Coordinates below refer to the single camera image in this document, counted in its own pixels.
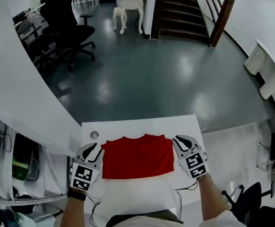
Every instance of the stair railing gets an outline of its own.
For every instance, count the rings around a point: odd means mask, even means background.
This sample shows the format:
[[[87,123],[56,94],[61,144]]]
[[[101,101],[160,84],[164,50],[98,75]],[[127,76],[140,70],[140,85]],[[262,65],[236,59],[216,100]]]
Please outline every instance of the stair railing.
[[[221,7],[220,11],[216,5],[215,0],[211,0],[214,6],[214,9],[216,11],[216,14],[218,16],[217,20],[214,16],[214,12],[212,10],[212,7],[209,3],[208,0],[206,0],[207,5],[209,7],[213,22],[215,23],[214,29],[210,35],[210,44],[211,47],[216,47],[219,39],[221,38],[222,34],[223,34],[223,30],[228,22],[229,16],[231,14],[233,5],[235,0],[224,0],[223,4],[221,3],[220,0],[217,0],[219,6]]]

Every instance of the white table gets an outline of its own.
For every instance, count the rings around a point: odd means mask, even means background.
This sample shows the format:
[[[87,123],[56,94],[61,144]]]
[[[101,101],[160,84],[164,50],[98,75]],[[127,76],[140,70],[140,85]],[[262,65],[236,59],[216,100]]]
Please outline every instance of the white table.
[[[34,8],[34,9],[31,10],[29,13],[27,13],[25,16],[28,16],[28,15],[30,15],[30,14],[32,14],[32,13],[35,13],[35,14],[36,14],[36,11],[37,11],[38,9],[40,9],[42,6],[44,6],[44,5],[45,5],[45,3],[42,3],[41,5],[39,5],[38,7]]]
[[[92,140],[90,133],[97,131],[99,138]],[[164,134],[172,139],[178,134],[194,137],[203,147],[203,139],[196,115],[177,117],[143,119],[113,122],[86,122],[82,123],[81,146],[96,142],[96,149],[88,157],[94,159],[102,144],[107,140],[117,140],[123,136],[139,138],[145,133],[152,135]],[[174,172],[156,177],[107,180],[100,176],[89,191],[90,195],[101,198],[101,203],[95,208],[94,219],[96,224],[105,226],[114,215],[138,214],[160,210],[167,210],[178,206],[178,195],[174,189],[192,185],[195,180],[190,179],[177,164],[177,155],[174,153]],[[200,200],[199,188],[193,191],[183,190],[182,205]],[[93,204],[85,201],[85,213],[91,213]]]
[[[139,22],[138,22],[138,30],[139,33],[142,34],[142,22],[144,17],[144,0],[121,0],[121,7],[125,10],[138,10],[139,12]],[[120,34],[122,35],[125,30],[125,21],[124,21],[124,12],[122,12],[120,17],[121,23],[122,23],[122,29],[120,31]]]
[[[275,57],[270,50],[258,39],[252,54],[245,62],[245,67],[252,75],[256,75],[265,66],[275,67]],[[259,90],[263,99],[268,99],[275,92],[275,72],[271,78]]]

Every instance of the shiny floor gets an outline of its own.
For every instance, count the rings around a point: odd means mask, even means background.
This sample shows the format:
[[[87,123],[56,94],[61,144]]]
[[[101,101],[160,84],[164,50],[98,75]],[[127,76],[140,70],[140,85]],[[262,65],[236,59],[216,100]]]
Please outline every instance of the shiny floor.
[[[223,35],[215,49],[189,40],[147,40],[138,33],[138,13],[128,12],[124,35],[113,30],[114,3],[75,5],[93,14],[96,60],[78,54],[43,78],[72,117],[82,122],[133,120],[196,114],[202,132],[227,129],[275,116],[261,99],[259,83],[244,69],[246,58]]]

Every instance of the chair armrest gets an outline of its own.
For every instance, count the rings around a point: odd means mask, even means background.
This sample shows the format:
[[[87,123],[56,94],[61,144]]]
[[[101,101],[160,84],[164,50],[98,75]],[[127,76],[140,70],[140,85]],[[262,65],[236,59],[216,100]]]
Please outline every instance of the chair armrest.
[[[82,14],[80,17],[92,17],[92,14],[86,13],[86,14]]]

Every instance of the white shirt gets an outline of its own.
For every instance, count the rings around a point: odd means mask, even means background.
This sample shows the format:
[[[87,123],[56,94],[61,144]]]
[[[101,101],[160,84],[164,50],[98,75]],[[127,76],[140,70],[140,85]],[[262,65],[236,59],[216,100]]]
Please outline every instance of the white shirt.
[[[129,218],[123,222],[120,222],[115,227],[183,227],[182,224],[162,220],[159,218],[151,218],[144,216],[137,216]],[[219,216],[213,219],[204,221],[199,227],[245,227],[239,222],[236,217],[230,211],[224,211]]]

